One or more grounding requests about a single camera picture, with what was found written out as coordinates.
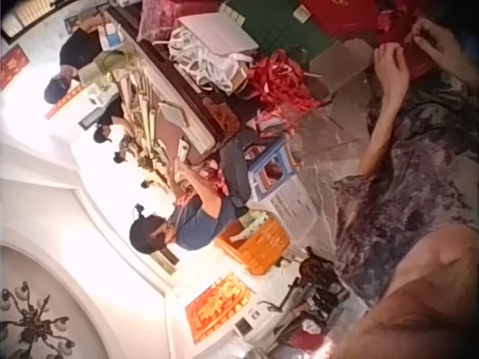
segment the patterned clothing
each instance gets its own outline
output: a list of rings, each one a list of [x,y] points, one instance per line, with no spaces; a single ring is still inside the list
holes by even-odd
[[[369,129],[379,116],[371,107]],[[431,73],[409,91],[391,148],[376,175],[335,183],[335,269],[367,305],[387,290],[399,262],[446,224],[478,230],[478,101],[445,74]]]

